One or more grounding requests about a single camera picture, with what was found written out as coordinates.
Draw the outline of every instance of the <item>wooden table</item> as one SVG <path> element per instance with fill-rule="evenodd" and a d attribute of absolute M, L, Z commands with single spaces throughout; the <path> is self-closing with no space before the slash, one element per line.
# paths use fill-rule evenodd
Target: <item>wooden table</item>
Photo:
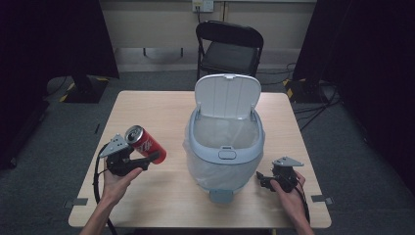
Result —
<path fill-rule="evenodd" d="M 228 205 L 212 203 L 189 174 L 182 147 L 185 126 L 196 107 L 190 91 L 122 91 L 89 166 L 78 198 L 86 206 L 74 206 L 71 226 L 84 226 L 94 211 L 92 180 L 96 156 L 117 133 L 132 125 L 142 125 L 167 150 L 161 164 L 151 164 L 128 188 L 110 219 L 117 227 L 154 228 L 280 228 L 292 227 L 281 208 L 277 194 L 261 188 L 255 175 Z M 304 191 L 310 210 L 311 226 L 326 228 L 331 218 L 324 202 L 313 203 L 321 195 L 313 167 L 305 149 L 290 102 L 282 93 L 261 93 L 256 107 L 265 131 L 264 156 L 257 170 L 272 175 L 272 161 L 289 156 L 303 162 L 296 167 L 305 178 Z M 137 152 L 131 156 L 142 158 Z M 100 189 L 103 188 L 100 178 Z"/>

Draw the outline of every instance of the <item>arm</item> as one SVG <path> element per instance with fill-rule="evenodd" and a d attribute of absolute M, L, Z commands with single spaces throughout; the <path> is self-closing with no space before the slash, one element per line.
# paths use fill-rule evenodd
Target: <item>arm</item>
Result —
<path fill-rule="evenodd" d="M 299 182 L 301 185 L 304 185 L 305 178 L 298 172 L 296 172 Z M 275 181 L 270 181 L 272 187 L 278 193 L 281 205 L 284 208 L 284 211 L 287 213 L 291 222 L 293 223 L 296 231 L 299 235 L 312 235 L 314 232 L 311 229 L 310 224 L 305 218 L 304 207 L 302 206 L 302 201 L 299 193 L 296 190 L 291 191 L 290 193 L 284 192 L 280 184 Z M 297 185 L 297 188 L 302 192 L 302 188 Z"/>
<path fill-rule="evenodd" d="M 108 170 L 104 172 L 105 182 L 103 196 L 97 205 L 97 208 L 80 232 L 81 235 L 102 234 L 111 211 L 124 196 L 131 181 L 142 171 L 142 168 L 135 168 L 124 177 L 113 175 Z"/>

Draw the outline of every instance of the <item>soda can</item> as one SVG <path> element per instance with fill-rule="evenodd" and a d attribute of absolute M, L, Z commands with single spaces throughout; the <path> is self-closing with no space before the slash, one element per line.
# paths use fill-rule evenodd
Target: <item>soda can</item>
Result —
<path fill-rule="evenodd" d="M 159 158 L 152 161 L 153 164 L 161 164 L 167 155 L 159 142 L 140 125 L 133 125 L 125 132 L 125 141 L 146 158 L 155 151 L 159 151 Z"/>

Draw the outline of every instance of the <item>human hand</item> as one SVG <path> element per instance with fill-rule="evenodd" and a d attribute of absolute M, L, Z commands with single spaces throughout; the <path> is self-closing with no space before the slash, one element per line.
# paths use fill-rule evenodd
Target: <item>human hand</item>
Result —
<path fill-rule="evenodd" d="M 294 224 L 294 227 L 296 228 L 298 233 L 314 234 L 305 217 L 304 205 L 302 203 L 301 198 L 303 195 L 302 186 L 305 183 L 305 178 L 297 171 L 296 175 L 299 180 L 299 183 L 296 187 L 297 189 L 299 189 L 299 192 L 301 192 L 301 195 L 299 194 L 299 192 L 297 192 L 296 189 L 293 189 L 290 193 L 286 193 L 281 188 L 280 184 L 274 179 L 271 179 L 270 183 L 277 192 L 284 211 L 289 216 L 291 222 Z"/>
<path fill-rule="evenodd" d="M 108 200 L 113 206 L 118 204 L 119 200 L 121 200 L 127 191 L 128 186 L 131 184 L 131 181 L 142 171 L 143 169 L 138 167 L 121 177 L 106 170 L 104 172 L 104 191 L 101 200 Z"/>

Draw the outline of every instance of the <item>white lid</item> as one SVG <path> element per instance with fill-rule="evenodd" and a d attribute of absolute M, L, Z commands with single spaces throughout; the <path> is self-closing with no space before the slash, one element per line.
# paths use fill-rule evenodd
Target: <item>white lid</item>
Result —
<path fill-rule="evenodd" d="M 213 74 L 198 80 L 195 97 L 203 116 L 247 118 L 259 100 L 260 91 L 259 81 L 251 76 Z"/>

